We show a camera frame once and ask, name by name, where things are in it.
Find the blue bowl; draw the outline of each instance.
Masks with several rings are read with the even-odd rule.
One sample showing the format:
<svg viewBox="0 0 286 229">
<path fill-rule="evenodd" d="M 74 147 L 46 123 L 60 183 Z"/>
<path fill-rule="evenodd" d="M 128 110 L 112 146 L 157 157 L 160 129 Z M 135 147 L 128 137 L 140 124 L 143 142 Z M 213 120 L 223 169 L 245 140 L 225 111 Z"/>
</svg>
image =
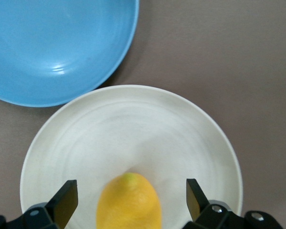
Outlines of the blue bowl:
<svg viewBox="0 0 286 229">
<path fill-rule="evenodd" d="M 0 99 L 47 107 L 107 80 L 132 42 L 139 0 L 0 0 Z"/>
</svg>

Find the ceramic plate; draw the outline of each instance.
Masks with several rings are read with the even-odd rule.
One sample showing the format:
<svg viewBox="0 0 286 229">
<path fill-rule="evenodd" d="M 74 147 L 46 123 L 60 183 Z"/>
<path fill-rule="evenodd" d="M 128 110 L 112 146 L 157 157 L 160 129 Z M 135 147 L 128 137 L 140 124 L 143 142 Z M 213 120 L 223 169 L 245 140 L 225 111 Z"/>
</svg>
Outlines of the ceramic plate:
<svg viewBox="0 0 286 229">
<path fill-rule="evenodd" d="M 0 99 L 64 104 L 102 84 L 129 49 L 139 0 L 0 0 Z"/>
<path fill-rule="evenodd" d="M 139 85 L 85 94 L 44 124 L 23 165 L 22 210 L 49 201 L 66 180 L 76 179 L 79 205 L 67 228 L 95 228 L 102 189 L 124 172 L 140 173 L 155 187 L 164 229 L 180 229 L 191 219 L 187 178 L 196 178 L 208 199 L 241 213 L 241 172 L 223 131 L 188 100 Z"/>
</svg>

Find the yellow lemon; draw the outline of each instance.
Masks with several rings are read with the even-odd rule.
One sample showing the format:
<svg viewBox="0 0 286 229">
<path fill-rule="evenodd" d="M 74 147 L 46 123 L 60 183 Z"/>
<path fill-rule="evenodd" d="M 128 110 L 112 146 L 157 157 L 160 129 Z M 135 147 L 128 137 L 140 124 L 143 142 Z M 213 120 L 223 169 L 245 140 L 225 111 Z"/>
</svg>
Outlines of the yellow lemon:
<svg viewBox="0 0 286 229">
<path fill-rule="evenodd" d="M 161 229 L 161 205 L 153 186 L 137 173 L 110 181 L 98 202 L 97 229 Z"/>
</svg>

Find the tabletop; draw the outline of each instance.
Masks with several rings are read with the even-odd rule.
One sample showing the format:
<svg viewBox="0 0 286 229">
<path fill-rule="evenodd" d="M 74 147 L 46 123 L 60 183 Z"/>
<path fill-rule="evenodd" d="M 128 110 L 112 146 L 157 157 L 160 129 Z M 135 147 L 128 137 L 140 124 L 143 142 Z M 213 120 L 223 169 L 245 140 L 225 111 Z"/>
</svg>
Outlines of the tabletop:
<svg viewBox="0 0 286 229">
<path fill-rule="evenodd" d="M 286 228 L 286 1 L 142 0 L 121 65 L 101 86 L 140 84 L 206 111 L 242 171 L 243 214 L 265 211 Z M 60 106 L 0 100 L 0 214 L 21 214 L 22 164 Z"/>
</svg>

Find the metal screw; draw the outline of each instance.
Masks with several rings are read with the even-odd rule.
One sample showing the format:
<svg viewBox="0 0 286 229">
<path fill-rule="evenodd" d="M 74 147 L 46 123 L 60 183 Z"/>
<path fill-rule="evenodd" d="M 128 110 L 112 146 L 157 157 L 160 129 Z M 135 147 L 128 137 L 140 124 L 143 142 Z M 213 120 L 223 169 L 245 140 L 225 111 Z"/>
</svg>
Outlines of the metal screw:
<svg viewBox="0 0 286 229">
<path fill-rule="evenodd" d="M 221 209 L 221 207 L 219 207 L 218 205 L 213 205 L 212 206 L 212 210 L 217 212 L 217 213 L 221 213 L 223 212 L 223 210 Z"/>
<path fill-rule="evenodd" d="M 30 216 L 36 216 L 39 213 L 38 210 L 34 210 L 30 212 Z"/>
<path fill-rule="evenodd" d="M 251 216 L 253 218 L 255 218 L 256 220 L 258 220 L 258 221 L 263 221 L 264 220 L 264 217 L 261 214 L 259 214 L 258 212 L 252 212 Z"/>
</svg>

